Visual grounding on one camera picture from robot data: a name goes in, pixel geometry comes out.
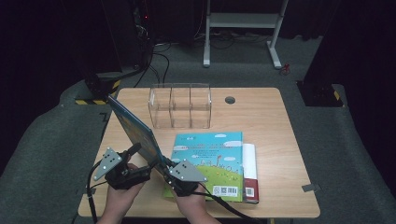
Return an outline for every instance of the gray carpet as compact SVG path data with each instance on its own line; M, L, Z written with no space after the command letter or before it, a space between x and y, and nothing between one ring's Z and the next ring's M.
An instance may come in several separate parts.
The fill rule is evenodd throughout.
M207 82L212 87L276 87L280 89L290 122L316 193L321 214L294 223L396 223L396 202L375 169L354 128L347 98L344 107L306 107L296 86L315 55L320 39L278 39L276 50L291 73L275 70L263 41L213 41L210 68L203 68L203 47L159 46L170 61L166 82ZM167 62L154 55L152 66L163 74ZM139 76L121 81L131 88ZM157 82L148 70L137 87ZM107 105L75 105L82 81L60 103L38 117L26 130L0 180L0 223L92 223L76 216L79 201L110 113ZM288 223L276 219L276 223Z

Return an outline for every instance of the children's book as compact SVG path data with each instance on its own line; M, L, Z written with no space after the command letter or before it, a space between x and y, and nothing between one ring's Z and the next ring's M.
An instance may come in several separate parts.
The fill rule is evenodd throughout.
M207 178L211 194L228 202L244 195L242 132L177 134L171 160L187 160Z

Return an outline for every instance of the white metal frame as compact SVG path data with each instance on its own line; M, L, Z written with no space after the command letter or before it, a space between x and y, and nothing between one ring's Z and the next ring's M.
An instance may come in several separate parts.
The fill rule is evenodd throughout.
M210 0L207 0L206 9L206 29L205 29L205 49L204 67L210 66L210 27L241 27L241 28L272 28L274 33L272 39L267 41L267 47L276 69L280 69L282 64L275 50L277 36L280 26L285 17L286 7L289 0L283 0L280 12L277 14L256 14L256 13L211 13Z

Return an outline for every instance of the transparent compartment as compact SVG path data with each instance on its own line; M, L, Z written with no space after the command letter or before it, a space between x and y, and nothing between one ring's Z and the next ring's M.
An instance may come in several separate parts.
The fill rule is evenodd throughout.
M210 128L211 106L206 83L154 84L148 98L154 128Z

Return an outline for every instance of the hand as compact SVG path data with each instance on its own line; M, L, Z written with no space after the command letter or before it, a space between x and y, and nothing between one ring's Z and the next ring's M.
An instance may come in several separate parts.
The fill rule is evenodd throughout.
M195 192L204 193L203 186L198 185ZM177 197L176 193L172 191L176 198L178 210L185 216L191 224L215 224L219 223L215 218L210 216L206 211L205 196L192 194L186 197Z
M128 164L128 167L137 169L137 167L131 163ZM145 183L137 184L130 189L113 189L111 186L108 186L105 211L98 223L121 223L122 218L131 208L134 198L143 188L144 184Z

